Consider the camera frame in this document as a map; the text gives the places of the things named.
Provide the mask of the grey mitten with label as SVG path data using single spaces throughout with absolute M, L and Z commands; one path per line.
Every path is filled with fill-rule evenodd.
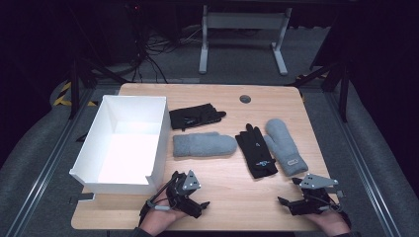
M 265 126 L 265 142 L 271 153 L 278 160 L 286 176 L 290 177 L 308 170 L 286 124 L 278 119 L 270 119 Z

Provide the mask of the black glove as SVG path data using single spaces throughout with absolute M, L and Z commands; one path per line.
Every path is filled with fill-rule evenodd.
M 269 177 L 278 173 L 268 146 L 258 126 L 246 124 L 246 129 L 240 131 L 235 139 L 246 159 L 248 169 L 254 179 Z
M 169 112 L 171 127 L 182 129 L 221 121 L 226 112 L 219 112 L 212 104 L 173 110 Z

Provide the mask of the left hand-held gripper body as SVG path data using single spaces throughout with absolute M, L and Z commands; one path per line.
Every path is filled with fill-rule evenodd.
M 193 170 L 188 173 L 175 172 L 166 188 L 166 196 L 169 199 L 170 206 L 195 218 L 200 217 L 202 206 L 190 199 L 190 195 L 200 187 L 201 184 Z

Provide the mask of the black metal stand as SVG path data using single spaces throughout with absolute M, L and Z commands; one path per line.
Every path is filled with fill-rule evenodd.
M 100 65 L 91 59 L 77 57 L 74 59 L 70 70 L 71 82 L 71 113 L 69 118 L 74 119 L 80 109 L 80 96 L 79 96 L 79 82 L 82 82 L 85 88 L 93 89 L 97 85 L 97 77 L 94 75 L 93 70 L 99 71 L 107 78 L 111 78 L 120 85 L 126 83 L 126 79 L 107 69 L 105 66 Z
M 350 66 L 351 64 L 346 61 L 334 62 L 329 65 L 323 66 L 308 75 L 302 75 L 299 79 L 290 83 L 291 87 L 299 88 L 300 86 L 319 78 L 321 75 L 326 74 L 326 77 L 321 84 L 323 92 L 332 92 L 337 85 L 340 85 L 338 112 L 343 122 L 347 121 L 347 97 L 349 92 L 350 82 Z

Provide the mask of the person's right hand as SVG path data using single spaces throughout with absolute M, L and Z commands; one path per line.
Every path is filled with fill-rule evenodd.
M 333 210 L 323 211 L 321 214 L 306 214 L 304 217 L 316 224 L 328 237 L 337 237 L 351 232 L 343 217 Z

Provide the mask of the grey metal desk frame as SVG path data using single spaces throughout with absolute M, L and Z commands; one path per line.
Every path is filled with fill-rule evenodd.
M 292 15 L 292 8 L 287 8 L 282 13 L 232 13 L 212 12 L 209 6 L 203 7 L 202 16 L 202 47 L 199 63 L 199 73 L 208 71 L 209 58 L 209 29 L 237 29 L 237 30 L 277 30 L 278 39 L 271 43 L 277 67 L 281 75 L 287 75 L 288 70 L 282 56 L 281 48 Z

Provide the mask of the white box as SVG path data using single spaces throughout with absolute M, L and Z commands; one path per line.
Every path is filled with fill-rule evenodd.
M 106 95 L 69 174 L 94 194 L 152 195 L 170 130 L 166 98 Z

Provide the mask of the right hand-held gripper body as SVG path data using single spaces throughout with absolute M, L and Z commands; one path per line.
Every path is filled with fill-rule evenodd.
M 292 215 L 320 214 L 325 210 L 341 212 L 341 205 L 335 202 L 327 192 L 327 188 L 333 188 L 336 185 L 338 181 L 335 179 L 307 174 L 300 185 L 296 185 L 302 192 L 302 199 L 290 201 L 288 209 Z

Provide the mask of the plain grey mitten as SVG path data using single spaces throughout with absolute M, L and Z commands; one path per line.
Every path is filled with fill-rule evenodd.
M 174 157 L 212 157 L 233 154 L 236 140 L 218 132 L 190 133 L 173 136 Z

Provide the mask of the yellow black hazard tape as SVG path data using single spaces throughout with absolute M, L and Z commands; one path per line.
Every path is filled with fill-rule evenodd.
M 71 88 L 71 82 L 65 82 L 63 85 L 61 91 L 59 92 L 57 98 L 53 102 L 54 106 L 72 106 L 72 102 L 70 100 L 66 100 L 65 96 L 67 92 Z M 97 101 L 89 101 L 87 104 L 89 107 L 96 107 L 99 105 L 99 102 Z

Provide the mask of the person's left hand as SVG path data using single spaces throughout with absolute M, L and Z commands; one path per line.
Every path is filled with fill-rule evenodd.
M 156 210 L 150 209 L 143 221 L 139 224 L 139 228 L 152 237 L 165 231 L 176 221 L 186 217 L 187 214 L 179 210 Z

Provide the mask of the aluminium floor rail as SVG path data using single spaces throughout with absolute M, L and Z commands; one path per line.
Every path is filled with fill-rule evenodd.
M 59 161 L 62 157 L 64 147 L 70 137 L 71 132 L 73 131 L 74 126 L 79 121 L 81 114 L 84 109 L 87 107 L 88 102 L 90 101 L 94 93 L 93 89 L 86 89 L 79 98 L 80 105 L 76 110 L 74 115 L 69 118 L 61 134 L 56 139 L 54 147 L 49 154 L 47 160 L 42 166 L 42 170 L 38 177 L 33 182 L 30 192 L 28 193 L 25 202 L 21 206 L 18 214 L 16 215 L 14 221 L 9 227 L 5 237 L 21 237 L 24 232 L 30 218 L 32 217 L 38 203 L 40 202 L 42 195 L 47 188 L 47 185 L 59 164 Z
M 369 197 L 370 202 L 376 212 L 378 220 L 382 226 L 386 237 L 400 237 L 399 229 L 385 203 L 382 193 L 377 186 L 373 174 L 371 173 L 364 156 L 350 130 L 350 127 L 346 122 L 343 122 L 341 115 L 338 110 L 338 103 L 335 97 L 331 93 L 324 94 L 325 100 L 328 106 L 332 110 L 333 117 L 337 121 L 341 132 L 343 133 L 345 140 L 347 141 L 351 150 L 351 159 L 355 165 L 355 168 L 360 176 L 366 193 Z

